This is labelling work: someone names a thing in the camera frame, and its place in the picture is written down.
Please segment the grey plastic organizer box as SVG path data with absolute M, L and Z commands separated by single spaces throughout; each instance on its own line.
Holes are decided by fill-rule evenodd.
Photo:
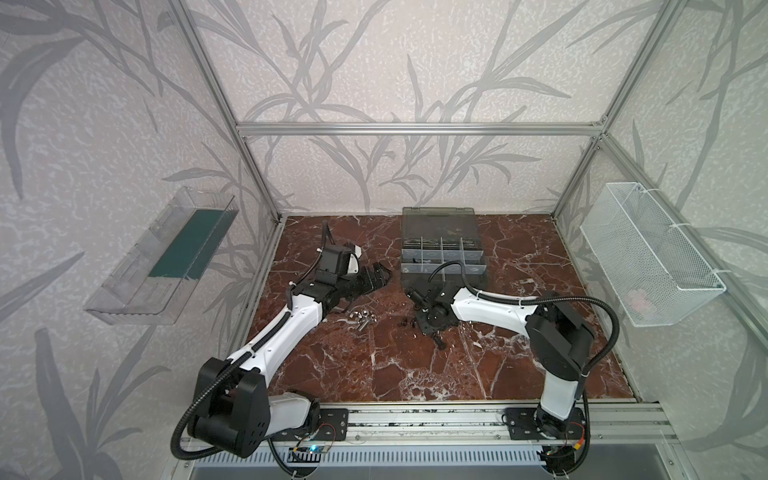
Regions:
M 437 282 L 488 285 L 487 258 L 472 208 L 405 207 L 401 225 L 401 284 L 407 289 L 435 274 Z

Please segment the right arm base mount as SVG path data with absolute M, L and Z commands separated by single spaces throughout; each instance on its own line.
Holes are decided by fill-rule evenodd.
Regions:
M 574 408 L 561 420 L 541 408 L 510 407 L 501 417 L 511 440 L 576 441 L 584 437 L 587 420 L 581 408 Z

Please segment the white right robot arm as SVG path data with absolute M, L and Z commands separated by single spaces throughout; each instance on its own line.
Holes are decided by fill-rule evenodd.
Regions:
M 422 334 L 445 347 L 440 334 L 462 323 L 482 323 L 524 336 L 545 370 L 537 407 L 542 427 L 562 429 L 588 376 L 595 332 L 561 297 L 509 297 L 474 293 L 455 284 L 410 286 L 415 321 Z

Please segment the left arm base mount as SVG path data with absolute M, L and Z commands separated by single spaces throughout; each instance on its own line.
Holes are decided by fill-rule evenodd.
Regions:
M 305 438 L 320 442 L 343 441 L 347 435 L 349 414 L 346 408 L 321 407 L 311 412 L 302 426 L 278 431 L 271 438 L 276 442 L 296 442 Z

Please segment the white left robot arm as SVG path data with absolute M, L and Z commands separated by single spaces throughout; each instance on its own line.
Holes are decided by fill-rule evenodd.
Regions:
M 268 394 L 271 380 L 305 335 L 343 300 L 387 285 L 392 272 L 376 262 L 347 275 L 317 272 L 288 289 L 286 306 L 250 342 L 225 359 L 210 358 L 198 372 L 194 399 L 171 435 L 179 460 L 221 451 L 246 458 L 276 433 L 314 430 L 316 408 L 301 394 Z

